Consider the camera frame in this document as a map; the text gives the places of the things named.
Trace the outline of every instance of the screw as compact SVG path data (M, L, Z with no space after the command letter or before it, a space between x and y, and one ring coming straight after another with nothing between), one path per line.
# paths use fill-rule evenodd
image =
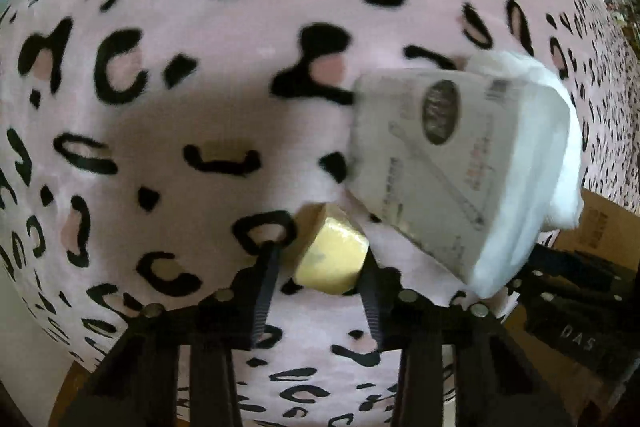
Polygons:
M475 317L486 317L489 314L489 308L480 302L476 302L476 304L472 305L469 309Z
M142 308L142 311L140 313L149 319L154 319L162 315L164 311L165 309L162 304L153 303L147 304L144 308Z
M418 300L418 294L413 290L404 289L398 292L398 299L407 304L411 304Z
M213 293L218 302L228 302L234 298L234 291L231 288L220 288Z

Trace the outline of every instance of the cardboard box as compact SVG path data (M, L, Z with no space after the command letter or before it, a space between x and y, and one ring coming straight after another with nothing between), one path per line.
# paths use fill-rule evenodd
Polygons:
M553 244L555 250L584 251L620 266L638 270L640 263L640 217L588 190L582 191L584 211L575 230L564 230ZM625 391L616 382L604 382L589 369L553 350L524 331L527 312L518 306L505 327L525 351L534 367L577 425L587 407L596 406L606 417Z

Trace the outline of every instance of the brown oval logo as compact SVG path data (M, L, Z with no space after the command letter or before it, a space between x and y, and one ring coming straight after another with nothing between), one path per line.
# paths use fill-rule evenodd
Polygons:
M446 143L458 123L460 94L456 84L441 80L430 87L422 102L422 129L434 145Z

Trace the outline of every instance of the yellow block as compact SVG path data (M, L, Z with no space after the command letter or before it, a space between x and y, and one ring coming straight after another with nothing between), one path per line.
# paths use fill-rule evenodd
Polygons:
M369 240L336 204L325 203L293 280L315 290L339 295L352 289L369 250Z

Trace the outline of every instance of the white tissue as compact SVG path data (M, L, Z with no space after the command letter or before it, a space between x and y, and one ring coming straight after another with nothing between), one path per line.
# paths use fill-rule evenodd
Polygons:
M576 228L584 206L580 195L582 134L574 104L558 76L535 58L512 52L481 52L471 57L465 71L552 87L562 97L571 113L571 122L562 170L545 216L543 230Z

